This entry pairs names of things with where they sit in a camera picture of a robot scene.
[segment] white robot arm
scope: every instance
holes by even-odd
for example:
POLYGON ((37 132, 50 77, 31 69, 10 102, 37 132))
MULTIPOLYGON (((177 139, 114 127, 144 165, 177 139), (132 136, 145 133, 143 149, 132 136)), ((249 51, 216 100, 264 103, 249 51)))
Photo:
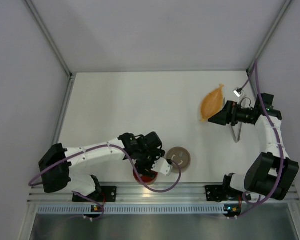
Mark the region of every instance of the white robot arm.
POLYGON ((253 108, 242 108, 237 102, 227 101, 224 108, 208 120, 211 123, 223 126, 227 124, 235 126, 238 122, 255 125, 261 148, 259 157, 246 174, 231 173, 224 176, 222 187, 215 187, 214 189, 217 189, 217 191, 210 191, 211 201, 237 200, 237 197, 242 196, 244 192, 267 196, 275 186, 281 163, 278 144, 282 147, 284 165, 279 185, 271 198, 283 200, 298 173, 298 163, 290 160, 283 145, 281 134, 282 116, 281 112, 274 110, 272 106, 274 96, 266 93, 261 94, 261 96, 274 127, 271 126, 268 118, 264 115, 259 97, 256 99, 253 108))
POLYGON ((88 175, 87 168, 109 161, 117 161, 120 164, 126 159, 126 154, 119 148, 136 160, 135 166, 141 175, 153 177, 153 172, 157 172, 167 176, 173 169, 171 161, 163 158, 165 151, 161 149, 162 142, 155 132, 146 136, 125 133, 104 143, 74 148, 64 148, 58 143, 53 145, 39 162, 40 171, 58 161, 71 158, 42 175, 44 191, 54 193, 66 189, 83 196, 95 191, 100 192, 97 177, 88 175))

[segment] purple cable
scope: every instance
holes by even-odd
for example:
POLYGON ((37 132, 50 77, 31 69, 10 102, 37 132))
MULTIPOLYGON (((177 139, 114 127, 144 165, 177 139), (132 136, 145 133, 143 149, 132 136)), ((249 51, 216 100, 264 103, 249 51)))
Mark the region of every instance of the purple cable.
POLYGON ((246 198, 246 194, 249 193, 249 192, 244 192, 243 193, 243 200, 247 203, 247 204, 250 204, 250 205, 253 205, 254 207, 256 206, 259 206, 261 204, 263 204, 264 202, 266 202, 269 198, 271 198, 271 196, 275 193, 275 191, 277 190, 277 187, 280 183, 280 179, 281 179, 281 176, 282 176, 282 172, 283 172, 283 169, 284 169, 284 162, 285 162, 285 159, 284 159, 284 151, 283 151, 283 148, 281 146, 281 141, 280 141, 280 136, 279 136, 279 133, 278 133, 278 130, 275 128, 275 124, 272 122, 267 110, 266 110, 266 106, 264 104, 264 101, 262 100, 262 96, 261 96, 261 91, 260 91, 260 84, 259 84, 259 76, 258 76, 258 62, 257 60, 255 60, 254 62, 254 67, 255 67, 255 82, 256 82, 256 89, 257 89, 257 92, 258 92, 258 97, 260 99, 260 103, 261 103, 261 107, 262 107, 262 110, 263 110, 263 113, 264 115, 266 116, 266 118, 268 119, 273 131, 274 131, 274 134, 275 134, 275 137, 276 137, 276 140, 277 140, 277 143, 278 143, 278 148, 279 148, 279 151, 280 151, 280 167, 279 167, 279 171, 278 171, 278 176, 275 180, 275 183, 274 183, 274 186, 272 188, 272 190, 269 192, 269 194, 262 200, 261 199, 261 196, 259 195, 259 199, 257 202, 250 202, 247 200, 246 198))
POLYGON ((252 77, 252 74, 254 73, 254 70, 255 70, 255 64, 253 64, 253 66, 252 66, 252 68, 251 68, 250 75, 249 75, 247 81, 246 81, 246 82, 243 84, 243 86, 241 87, 241 90, 244 89, 244 88, 247 86, 248 82, 251 80, 251 77, 252 77))
POLYGON ((37 182, 37 183, 33 183, 31 185, 31 187, 39 186, 39 185, 42 185, 42 184, 44 184, 42 181, 41 182, 37 182))
MULTIPOLYGON (((180 166, 179 166, 176 162, 174 162, 174 161, 172 160, 172 163, 175 164, 175 165, 177 166, 178 170, 179 170, 179 176, 178 176, 178 179, 176 180, 176 182, 175 182, 171 187, 169 187, 169 188, 167 188, 167 189, 165 189, 165 190, 156 190, 156 189, 152 189, 151 187, 147 186, 147 185, 144 183, 144 181, 141 179, 141 177, 139 176, 138 170, 137 170, 137 168, 135 167, 135 164, 134 164, 132 158, 129 156, 129 154, 128 154, 123 148, 121 148, 121 147, 119 147, 119 146, 117 146, 117 145, 112 145, 112 144, 110 144, 110 146, 108 146, 108 145, 99 145, 99 146, 94 146, 94 147, 92 147, 92 148, 89 148, 89 149, 87 149, 85 152, 88 153, 88 152, 91 152, 91 151, 94 151, 94 150, 97 150, 97 149, 108 148, 108 147, 112 147, 112 148, 119 149, 120 151, 122 151, 122 152, 125 154, 125 156, 129 159, 129 161, 130 161, 130 163, 131 163, 131 165, 132 165, 132 168, 133 168, 134 172, 136 173, 136 176, 137 176, 137 178, 138 178, 140 184, 143 185, 146 189, 148 189, 148 190, 150 190, 150 191, 152 191, 152 192, 154 192, 154 193, 166 193, 166 192, 172 190, 172 189, 179 183, 179 181, 180 181, 180 179, 181 179, 181 168, 180 168, 180 166)), ((33 179, 30 180, 30 182, 29 182, 28 185, 29 185, 30 187, 37 186, 38 183, 34 183, 34 182, 35 182, 38 178, 40 178, 43 174, 45 174, 45 173, 47 173, 48 171, 50 171, 51 169, 55 168, 55 167, 58 166, 59 164, 62 164, 62 163, 64 163, 64 162, 68 161, 68 160, 71 160, 71 159, 73 159, 73 158, 75 158, 75 157, 77 157, 77 156, 80 156, 80 155, 83 154, 83 153, 84 153, 84 152, 81 151, 81 152, 78 152, 78 153, 76 153, 76 154, 74 154, 74 155, 71 155, 71 156, 69 156, 69 157, 66 157, 65 159, 62 159, 62 160, 60 160, 60 161, 57 161, 56 163, 52 164, 51 166, 47 167, 45 170, 43 170, 42 172, 40 172, 39 174, 37 174, 33 179)))
MULTIPOLYGON (((99 217, 98 218, 94 218, 93 220, 100 220, 103 216, 104 216, 104 214, 105 214, 105 208, 104 208, 104 206, 103 205, 101 205, 100 203, 98 203, 97 201, 94 201, 94 200, 92 200, 91 198, 89 198, 89 197, 86 197, 86 196, 83 196, 81 193, 79 193, 79 192, 76 192, 76 191, 72 191, 73 192, 73 194, 74 195, 77 195, 78 197, 80 197, 80 198, 82 198, 82 199, 85 199, 85 200, 87 200, 87 201, 89 201, 89 202, 91 202, 91 203, 94 203, 94 204, 96 204, 99 208, 101 208, 102 209, 102 212, 101 212, 101 214, 99 215, 99 217)), ((44 234, 44 235, 40 235, 40 238, 46 238, 46 237, 48 237, 50 234, 52 234, 56 229, 58 229, 61 225, 63 225, 65 222, 67 222, 68 220, 71 220, 71 219, 75 219, 75 218, 82 218, 82 216, 81 215, 75 215, 75 216, 70 216, 70 217, 68 217, 68 218, 66 218, 65 220, 63 220, 62 222, 60 222, 54 229, 52 229, 51 231, 49 231, 49 232, 47 232, 46 234, 44 234)))

